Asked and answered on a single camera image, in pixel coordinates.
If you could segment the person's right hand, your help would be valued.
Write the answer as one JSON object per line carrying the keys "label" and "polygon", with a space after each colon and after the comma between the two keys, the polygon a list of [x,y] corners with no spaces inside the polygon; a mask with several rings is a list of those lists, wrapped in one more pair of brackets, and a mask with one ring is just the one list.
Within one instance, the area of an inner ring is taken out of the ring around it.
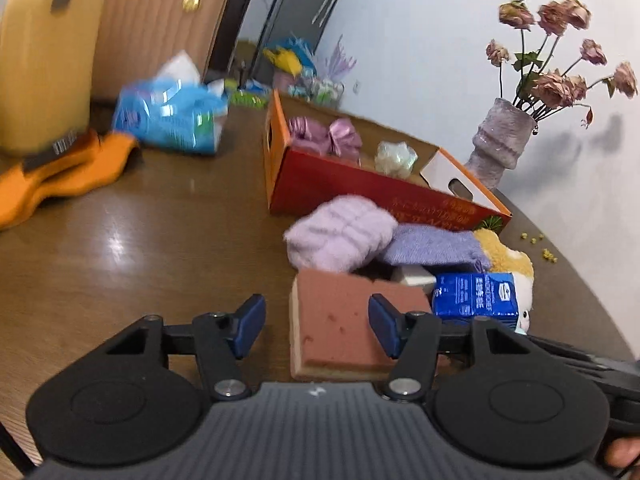
{"label": "person's right hand", "polygon": [[608,466],[625,468],[630,466],[640,454],[640,439],[620,438],[614,440],[605,452],[605,461]]}

